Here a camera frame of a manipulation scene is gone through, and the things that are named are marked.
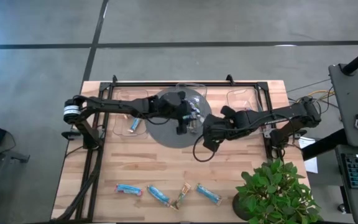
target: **potted plant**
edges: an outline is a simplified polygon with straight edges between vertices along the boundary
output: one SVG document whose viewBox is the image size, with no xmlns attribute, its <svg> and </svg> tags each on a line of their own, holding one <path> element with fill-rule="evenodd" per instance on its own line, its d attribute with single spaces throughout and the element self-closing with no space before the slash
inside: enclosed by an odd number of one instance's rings
<svg viewBox="0 0 358 224">
<path fill-rule="evenodd" d="M 297 174 L 292 162 L 268 161 L 254 171 L 253 176 L 243 172 L 246 184 L 236 187 L 238 193 L 232 205 L 239 218 L 250 224 L 308 224 L 322 220 L 309 187 L 298 181 L 304 177 Z"/>
</svg>

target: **wooden table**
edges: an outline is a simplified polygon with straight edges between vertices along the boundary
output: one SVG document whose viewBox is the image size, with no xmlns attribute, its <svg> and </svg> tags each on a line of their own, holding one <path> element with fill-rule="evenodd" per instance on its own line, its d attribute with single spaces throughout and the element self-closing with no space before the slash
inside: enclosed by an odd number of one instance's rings
<svg viewBox="0 0 358 224">
<path fill-rule="evenodd" d="M 267 81 L 273 108 L 288 106 L 287 93 L 281 80 Z M 82 95 L 97 96 L 100 82 L 84 82 Z M 147 87 L 149 95 L 154 95 L 164 87 Z M 206 99 L 213 114 L 219 115 L 222 106 L 227 104 L 227 93 L 232 90 L 244 90 L 244 87 L 208 87 Z M 143 88 L 115 88 L 113 98 L 120 90 L 144 90 Z M 237 97 L 230 102 L 239 107 L 244 99 Z M 243 185 L 241 172 L 253 174 L 254 168 L 266 161 L 265 148 L 261 134 L 248 136 L 235 141 L 224 141 L 215 157 L 200 163 L 192 155 L 192 147 L 183 149 L 167 148 L 157 144 L 148 134 L 141 138 L 122 138 L 112 131 L 118 114 L 110 114 L 106 143 L 94 210 L 94 222 L 241 222 L 232 211 L 232 198 L 236 194 L 235 186 Z M 81 146 L 82 141 L 69 143 L 67 152 Z M 200 159 L 210 156 L 211 152 L 202 146 L 196 148 Z M 295 147 L 287 147 L 284 160 L 292 162 L 298 173 L 307 177 L 301 152 Z M 85 163 L 85 150 L 70 154 L 64 162 L 62 176 L 52 218 L 61 215 L 78 193 Z M 176 199 L 184 182 L 191 190 L 179 211 L 164 207 L 146 186 L 152 184 L 172 199 Z M 301 182 L 309 185 L 308 179 Z M 223 197 L 220 206 L 215 206 L 206 197 L 194 189 L 201 183 L 207 189 Z M 143 196 L 115 193 L 116 184 L 129 184 L 145 190 Z"/>
</svg>

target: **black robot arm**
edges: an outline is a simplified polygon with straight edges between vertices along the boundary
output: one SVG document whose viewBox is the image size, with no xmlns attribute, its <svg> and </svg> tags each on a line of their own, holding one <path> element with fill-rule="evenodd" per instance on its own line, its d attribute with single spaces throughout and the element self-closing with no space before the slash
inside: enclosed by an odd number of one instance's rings
<svg viewBox="0 0 358 224">
<path fill-rule="evenodd" d="M 203 124 L 203 146 L 213 152 L 218 150 L 224 140 L 239 139 L 248 136 L 261 126 L 288 120 L 289 123 L 283 128 L 270 132 L 272 146 L 283 147 L 288 143 L 288 137 L 294 132 L 301 128 L 314 128 L 321 121 L 313 99 L 309 97 L 304 97 L 291 106 L 271 111 L 234 111 L 232 108 L 224 106 L 221 113 L 224 118 L 209 114 Z"/>
<path fill-rule="evenodd" d="M 94 149 L 101 145 L 97 129 L 93 129 L 87 118 L 96 112 L 130 114 L 135 118 L 167 118 L 178 121 L 177 134 L 186 133 L 186 125 L 196 119 L 197 110 L 185 100 L 185 92 L 170 92 L 158 96 L 132 101 L 103 100 L 96 97 L 76 95 L 65 102 L 63 119 L 74 124 L 83 135 L 84 147 Z"/>
</svg>

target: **concrete floor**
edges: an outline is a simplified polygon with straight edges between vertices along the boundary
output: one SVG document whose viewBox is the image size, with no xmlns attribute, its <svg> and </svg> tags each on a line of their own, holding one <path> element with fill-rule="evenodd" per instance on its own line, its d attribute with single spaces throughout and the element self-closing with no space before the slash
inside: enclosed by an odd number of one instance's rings
<svg viewBox="0 0 358 224">
<path fill-rule="evenodd" d="M 102 0 L 2 0 L 0 44 L 90 44 Z M 358 40 L 353 0 L 117 0 L 110 1 L 100 43 Z M 77 94 L 89 49 L 0 50 L 0 127 L 31 154 L 14 164 L 0 195 L 0 223 L 49 219 L 67 141 L 63 103 Z M 284 80 L 287 90 L 328 78 L 328 66 L 358 55 L 358 45 L 99 49 L 90 80 Z M 330 82 L 291 91 L 298 98 Z M 323 138 L 342 128 L 335 108 L 307 134 Z M 339 188 L 314 183 L 329 221 L 341 215 Z"/>
</svg>

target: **plant pot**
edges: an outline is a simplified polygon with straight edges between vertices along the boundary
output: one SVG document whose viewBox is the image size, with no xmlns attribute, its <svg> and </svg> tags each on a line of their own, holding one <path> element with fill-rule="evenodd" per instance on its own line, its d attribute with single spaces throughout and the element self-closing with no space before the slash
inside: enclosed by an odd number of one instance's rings
<svg viewBox="0 0 358 224">
<path fill-rule="evenodd" d="M 240 207 L 239 199 L 240 199 L 240 196 L 237 193 L 236 196 L 234 196 L 233 203 L 232 203 L 234 213 L 242 220 L 247 221 L 247 220 L 251 219 L 252 216 L 249 215 L 243 208 Z"/>
</svg>

